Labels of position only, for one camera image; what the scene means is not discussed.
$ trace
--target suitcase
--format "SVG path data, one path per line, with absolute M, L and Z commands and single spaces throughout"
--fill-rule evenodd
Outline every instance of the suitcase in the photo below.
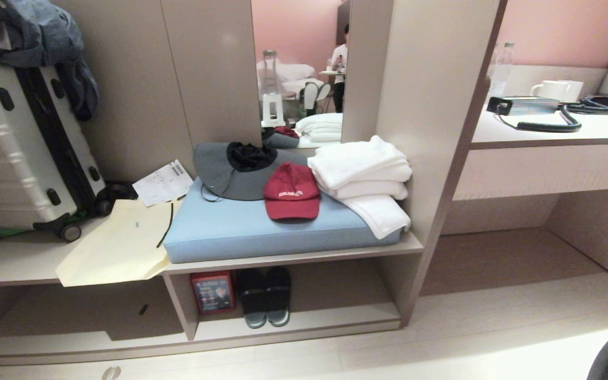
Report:
M 55 68 L 0 64 L 0 228 L 77 240 L 67 220 L 109 214 L 105 187 Z

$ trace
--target red baseball cap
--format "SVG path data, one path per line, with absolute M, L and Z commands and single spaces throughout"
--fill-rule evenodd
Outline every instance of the red baseball cap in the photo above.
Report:
M 264 186 L 266 213 L 271 219 L 315 219 L 320 190 L 307 166 L 284 162 Z

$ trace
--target white mug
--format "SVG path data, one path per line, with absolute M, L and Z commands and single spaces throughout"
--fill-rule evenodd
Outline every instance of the white mug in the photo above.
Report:
M 564 95 L 564 99 L 560 99 L 564 103 L 577 103 L 581 98 L 581 89 L 583 89 L 583 82 L 577 80 L 560 80 L 560 82 L 569 83 L 572 86 L 567 90 L 567 94 Z
M 550 99 L 563 101 L 567 95 L 567 91 L 569 91 L 571 87 L 571 84 L 561 82 L 560 80 L 544 80 L 541 84 L 532 87 L 529 92 L 531 96 L 548 97 Z

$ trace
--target gray bucket hat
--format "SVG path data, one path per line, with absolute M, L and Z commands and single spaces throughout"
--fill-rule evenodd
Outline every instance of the gray bucket hat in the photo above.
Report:
M 302 154 L 239 142 L 208 142 L 194 148 L 194 167 L 208 191 L 237 201 L 264 199 L 264 185 L 284 162 L 307 164 Z

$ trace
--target person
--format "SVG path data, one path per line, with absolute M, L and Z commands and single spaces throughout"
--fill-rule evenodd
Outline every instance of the person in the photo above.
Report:
M 344 27 L 344 45 L 337 46 L 332 53 L 332 70 L 338 72 L 346 72 L 347 55 L 348 55 L 348 24 Z M 341 113 L 344 111 L 344 89 L 346 87 L 345 75 L 337 75 L 335 77 L 335 86 L 333 87 L 332 100 L 335 101 L 335 111 Z

